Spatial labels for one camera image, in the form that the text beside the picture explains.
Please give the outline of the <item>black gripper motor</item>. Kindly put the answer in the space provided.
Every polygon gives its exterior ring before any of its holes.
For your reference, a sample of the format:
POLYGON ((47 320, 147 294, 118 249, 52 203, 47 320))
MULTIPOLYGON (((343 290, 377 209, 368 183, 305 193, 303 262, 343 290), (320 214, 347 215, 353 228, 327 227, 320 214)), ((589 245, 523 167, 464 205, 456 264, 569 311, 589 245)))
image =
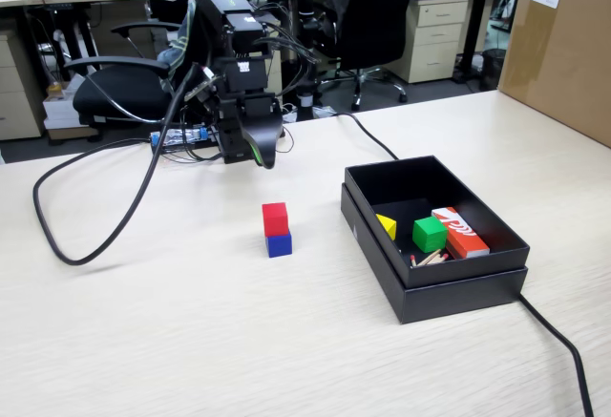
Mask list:
POLYGON ((274 93, 244 94, 239 100, 238 120, 242 138, 259 167, 273 169, 276 148, 283 132, 283 118, 274 93))

